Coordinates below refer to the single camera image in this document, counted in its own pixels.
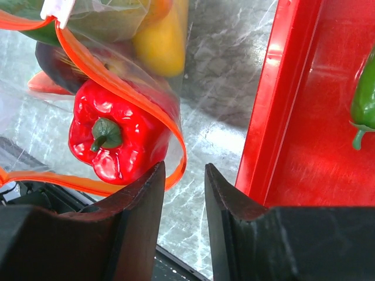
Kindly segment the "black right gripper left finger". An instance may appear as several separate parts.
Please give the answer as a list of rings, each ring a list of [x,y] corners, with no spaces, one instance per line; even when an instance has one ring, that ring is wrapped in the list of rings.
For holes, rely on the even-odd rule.
[[[165,189],[159,162],[79,212],[1,208],[2,280],[151,280]]]

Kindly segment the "green toy chili pepper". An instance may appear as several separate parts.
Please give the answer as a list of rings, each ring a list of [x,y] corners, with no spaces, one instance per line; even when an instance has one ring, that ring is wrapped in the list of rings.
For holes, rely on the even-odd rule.
[[[360,73],[352,99],[350,116],[351,124],[357,129],[352,146],[360,150],[364,134],[374,132],[374,48]]]

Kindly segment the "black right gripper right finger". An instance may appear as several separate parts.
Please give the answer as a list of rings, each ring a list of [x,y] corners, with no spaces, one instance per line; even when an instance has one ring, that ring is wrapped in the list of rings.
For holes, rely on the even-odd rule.
[[[374,208],[267,208],[211,163],[204,193],[214,280],[374,279]]]

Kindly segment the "clear zip top bag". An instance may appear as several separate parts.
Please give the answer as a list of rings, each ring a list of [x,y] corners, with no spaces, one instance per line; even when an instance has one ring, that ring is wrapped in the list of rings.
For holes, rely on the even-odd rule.
[[[186,170],[178,87],[188,1],[2,1],[1,32],[34,45],[1,68],[1,184],[108,196],[158,162]]]

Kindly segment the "dark purple toy onion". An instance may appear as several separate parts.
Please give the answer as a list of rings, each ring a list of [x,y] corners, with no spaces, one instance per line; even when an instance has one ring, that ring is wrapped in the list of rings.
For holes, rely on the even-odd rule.
[[[70,60],[61,47],[37,42],[35,56],[45,74],[73,95],[88,80],[88,76]]]

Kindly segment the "red toy bell pepper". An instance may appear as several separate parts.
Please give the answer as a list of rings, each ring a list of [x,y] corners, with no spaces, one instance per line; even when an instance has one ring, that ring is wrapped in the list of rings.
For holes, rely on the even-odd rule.
[[[93,80],[76,94],[70,151],[106,183],[130,184],[163,161],[170,137],[157,118]]]

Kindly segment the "toy watermelon slice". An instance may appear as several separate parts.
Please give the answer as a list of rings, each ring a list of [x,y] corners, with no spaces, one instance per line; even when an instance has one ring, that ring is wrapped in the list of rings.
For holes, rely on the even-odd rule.
[[[72,95],[66,89],[53,82],[53,80],[43,70],[36,73],[28,81],[28,88],[31,91],[41,93]]]

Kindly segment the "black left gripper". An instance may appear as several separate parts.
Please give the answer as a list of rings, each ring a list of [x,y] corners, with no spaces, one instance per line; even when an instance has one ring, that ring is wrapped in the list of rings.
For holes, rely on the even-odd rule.
[[[1,206],[33,205],[56,214],[91,213],[97,210],[89,196],[55,184],[12,181],[1,187]]]

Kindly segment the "orange green toy mango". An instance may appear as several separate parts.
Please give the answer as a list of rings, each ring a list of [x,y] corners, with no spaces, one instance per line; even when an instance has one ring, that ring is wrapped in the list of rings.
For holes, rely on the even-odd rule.
[[[1,1],[1,29],[19,31],[45,44],[60,46],[54,19],[40,17],[44,1]]]

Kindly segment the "yellow toy mango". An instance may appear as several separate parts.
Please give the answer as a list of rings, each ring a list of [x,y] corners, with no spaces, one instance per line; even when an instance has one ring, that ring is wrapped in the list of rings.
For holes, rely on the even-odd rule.
[[[137,59],[163,77],[180,75],[185,66],[189,2],[150,1],[132,39]]]

